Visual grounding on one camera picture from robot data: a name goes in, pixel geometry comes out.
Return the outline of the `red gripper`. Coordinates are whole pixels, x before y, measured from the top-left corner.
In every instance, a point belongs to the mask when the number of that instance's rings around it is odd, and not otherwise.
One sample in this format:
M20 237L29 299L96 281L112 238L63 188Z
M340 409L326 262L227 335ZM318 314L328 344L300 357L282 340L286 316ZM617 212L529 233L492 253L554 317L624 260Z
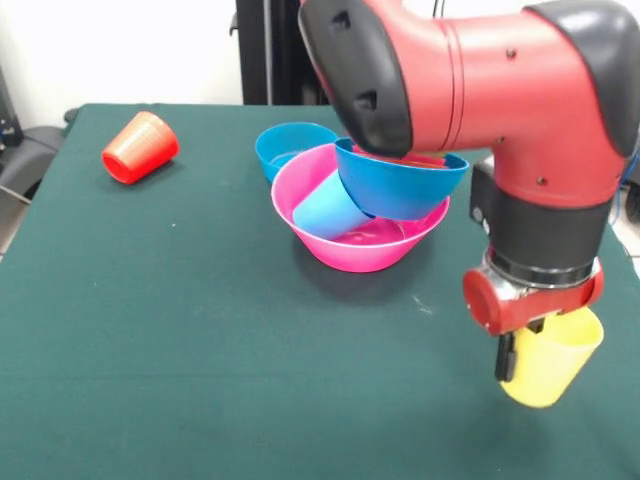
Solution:
M500 382L514 377L517 353L515 334L526 327L538 334L545 317L564 314L595 303L604 289L605 275L599 260L591 276L570 288L538 289L513 283L493 270L487 261L463 276L463 293L472 318L490 335L497 336L494 370Z

